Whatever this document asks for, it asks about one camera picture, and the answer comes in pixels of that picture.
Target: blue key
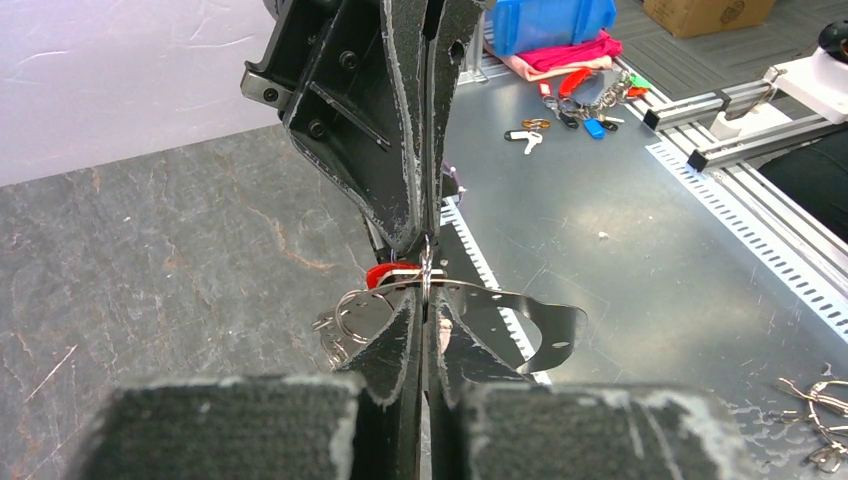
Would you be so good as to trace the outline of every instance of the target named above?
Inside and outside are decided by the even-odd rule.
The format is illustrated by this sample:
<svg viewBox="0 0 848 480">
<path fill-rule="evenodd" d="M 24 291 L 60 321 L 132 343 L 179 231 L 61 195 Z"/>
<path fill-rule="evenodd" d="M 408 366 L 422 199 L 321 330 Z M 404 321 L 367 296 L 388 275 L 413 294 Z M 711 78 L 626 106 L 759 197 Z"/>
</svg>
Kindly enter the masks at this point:
<svg viewBox="0 0 848 480">
<path fill-rule="evenodd" d="M 591 135 L 592 138 L 600 140 L 607 136 L 606 130 L 604 130 L 604 127 L 601 126 L 601 122 L 599 122 L 597 119 L 586 119 L 586 121 L 583 122 L 583 126 L 586 127 L 586 131 L 589 132 L 589 135 Z"/>
</svg>

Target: pink cloth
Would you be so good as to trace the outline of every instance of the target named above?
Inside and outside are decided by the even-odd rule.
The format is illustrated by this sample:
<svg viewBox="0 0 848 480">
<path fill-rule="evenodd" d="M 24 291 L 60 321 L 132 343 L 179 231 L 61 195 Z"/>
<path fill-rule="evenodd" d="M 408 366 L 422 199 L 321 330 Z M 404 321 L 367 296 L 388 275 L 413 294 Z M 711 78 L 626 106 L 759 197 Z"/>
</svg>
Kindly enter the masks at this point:
<svg viewBox="0 0 848 480">
<path fill-rule="evenodd" d="M 517 56 L 521 57 L 533 69 L 539 72 L 547 72 L 563 65 L 591 61 L 603 56 L 616 57 L 618 55 L 621 55 L 621 42 L 601 30 L 597 39 L 579 45 L 540 48 L 519 53 Z"/>
<path fill-rule="evenodd" d="M 494 55 L 494 51 L 492 47 L 488 44 L 484 44 L 486 50 Z M 556 77 L 557 75 L 565 75 L 566 73 L 575 72 L 580 70 L 583 67 L 589 67 L 593 70 L 607 70 L 612 68 L 612 57 L 609 55 L 604 55 L 599 58 L 595 58 L 593 60 L 589 60 L 586 62 L 575 62 L 569 63 L 566 65 L 561 65 L 556 68 L 552 68 L 547 72 L 540 72 L 533 68 L 529 63 L 525 62 L 518 55 L 509 55 L 506 57 L 498 57 L 501 62 L 504 63 L 507 67 L 512 69 L 515 73 L 521 76 L 521 78 L 527 80 L 528 82 L 536 82 L 539 80 L 544 80 L 546 78 Z"/>
</svg>

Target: perforated metal strip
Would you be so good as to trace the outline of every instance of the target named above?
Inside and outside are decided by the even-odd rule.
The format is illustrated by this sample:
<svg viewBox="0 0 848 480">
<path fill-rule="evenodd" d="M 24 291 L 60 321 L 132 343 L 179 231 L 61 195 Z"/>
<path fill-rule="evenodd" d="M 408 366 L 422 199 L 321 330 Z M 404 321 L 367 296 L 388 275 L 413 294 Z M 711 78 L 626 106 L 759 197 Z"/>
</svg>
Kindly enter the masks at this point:
<svg viewBox="0 0 848 480">
<path fill-rule="evenodd" d="M 718 183 L 716 177 L 696 172 L 681 150 L 666 140 L 646 147 L 739 241 L 848 343 L 848 302 L 797 253 Z"/>
<path fill-rule="evenodd" d="M 501 290 L 501 286 L 495 279 L 495 275 L 492 273 L 489 263 L 486 262 L 483 252 L 480 251 L 480 247 L 471 235 L 471 231 L 468 229 L 468 225 L 465 223 L 465 219 L 462 218 L 462 214 L 459 212 L 459 208 L 457 208 L 453 199 L 445 199 L 445 204 L 442 207 L 441 224 L 442 226 L 451 224 L 453 225 L 453 228 L 456 229 L 456 233 L 459 235 L 459 239 L 465 247 L 465 253 L 468 255 L 468 258 L 471 259 L 471 262 L 474 264 L 474 268 L 477 270 L 477 274 L 483 280 L 483 286 L 491 290 Z M 518 317 L 515 316 L 515 312 L 508 308 L 499 308 L 498 310 L 500 311 L 501 317 L 506 325 L 506 329 L 509 332 L 509 336 L 513 339 L 513 341 L 515 341 L 515 344 L 518 346 L 518 350 L 521 352 L 524 359 L 529 360 L 530 357 L 536 353 L 536 349 L 534 349 L 533 345 L 530 343 L 530 339 L 527 337 L 527 332 L 524 331 L 521 323 L 519 323 Z M 551 384 L 551 379 L 547 372 L 537 372 L 532 375 L 539 384 Z"/>
</svg>

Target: cardboard box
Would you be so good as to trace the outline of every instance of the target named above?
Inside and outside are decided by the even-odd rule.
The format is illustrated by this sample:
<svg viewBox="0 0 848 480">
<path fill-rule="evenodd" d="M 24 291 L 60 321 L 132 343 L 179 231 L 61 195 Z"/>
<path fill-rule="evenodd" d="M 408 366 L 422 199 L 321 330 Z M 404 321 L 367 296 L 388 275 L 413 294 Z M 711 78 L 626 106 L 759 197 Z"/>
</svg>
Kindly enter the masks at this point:
<svg viewBox="0 0 848 480">
<path fill-rule="evenodd" d="M 760 25 L 775 0 L 645 0 L 649 17 L 679 38 Z"/>
</svg>

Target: green tag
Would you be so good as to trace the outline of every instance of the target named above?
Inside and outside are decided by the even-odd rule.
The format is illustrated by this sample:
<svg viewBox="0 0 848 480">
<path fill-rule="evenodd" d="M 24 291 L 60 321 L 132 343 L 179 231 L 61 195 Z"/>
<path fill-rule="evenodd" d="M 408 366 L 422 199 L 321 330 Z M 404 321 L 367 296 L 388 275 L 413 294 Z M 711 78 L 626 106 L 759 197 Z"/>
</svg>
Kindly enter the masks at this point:
<svg viewBox="0 0 848 480">
<path fill-rule="evenodd" d="M 649 81 L 639 75 L 631 75 L 630 81 L 633 83 L 633 88 L 653 88 Z"/>
</svg>

